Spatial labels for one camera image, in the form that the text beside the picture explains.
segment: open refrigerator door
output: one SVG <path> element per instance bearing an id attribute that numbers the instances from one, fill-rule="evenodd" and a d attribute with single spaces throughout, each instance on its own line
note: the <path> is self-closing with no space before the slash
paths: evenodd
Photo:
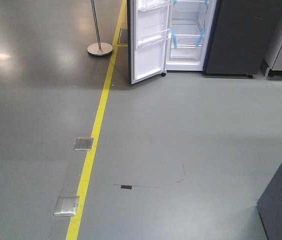
<path id="1" fill-rule="evenodd" d="M 129 71 L 131 83 L 166 72 L 170 0 L 129 0 Z"/>

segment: black tape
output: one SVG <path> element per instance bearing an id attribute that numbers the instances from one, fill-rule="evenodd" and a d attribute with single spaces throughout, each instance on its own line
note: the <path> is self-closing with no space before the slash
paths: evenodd
<path id="1" fill-rule="evenodd" d="M 121 189 L 132 189 L 132 186 L 130 185 L 121 185 Z"/>

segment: refrigerator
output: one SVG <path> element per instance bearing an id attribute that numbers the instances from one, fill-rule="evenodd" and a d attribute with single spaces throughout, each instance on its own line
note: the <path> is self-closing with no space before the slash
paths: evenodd
<path id="1" fill-rule="evenodd" d="M 216 0 L 131 0 L 131 83 L 170 71 L 202 71 Z"/>
<path id="2" fill-rule="evenodd" d="M 167 71 L 257 74 L 282 0 L 127 0 L 132 84 Z"/>

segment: epoxy floor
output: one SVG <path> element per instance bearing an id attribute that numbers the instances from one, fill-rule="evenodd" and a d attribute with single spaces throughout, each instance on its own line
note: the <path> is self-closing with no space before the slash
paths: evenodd
<path id="1" fill-rule="evenodd" d="M 112 42 L 121 1 L 97 1 Z M 0 240 L 66 237 L 109 57 L 89 1 L 0 1 Z M 121 47 L 79 239 L 265 240 L 256 202 L 282 162 L 282 81 L 169 72 L 129 85 Z M 131 185 L 131 190 L 120 185 Z"/>

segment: metal pole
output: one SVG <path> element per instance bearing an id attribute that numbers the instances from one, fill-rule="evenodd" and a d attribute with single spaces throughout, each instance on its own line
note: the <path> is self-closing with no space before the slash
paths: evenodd
<path id="1" fill-rule="evenodd" d="M 96 30 L 97 43 L 99 44 L 99 49 L 101 50 L 102 47 L 101 47 L 99 27 L 97 26 L 97 19 L 96 19 L 94 0 L 91 0 L 91 4 L 92 4 L 92 10 L 93 10 L 93 17 L 94 17 L 94 24 L 95 24 L 95 30 Z"/>
<path id="2" fill-rule="evenodd" d="M 97 43 L 93 43 L 90 46 L 88 46 L 87 51 L 88 51 L 89 54 L 94 55 L 94 56 L 105 56 L 105 55 L 110 54 L 113 51 L 113 47 L 112 47 L 111 44 L 101 42 L 99 27 L 97 25 L 94 0 L 91 0 L 91 4 L 92 4 L 92 10 L 93 10 L 93 17 L 94 17 Z"/>

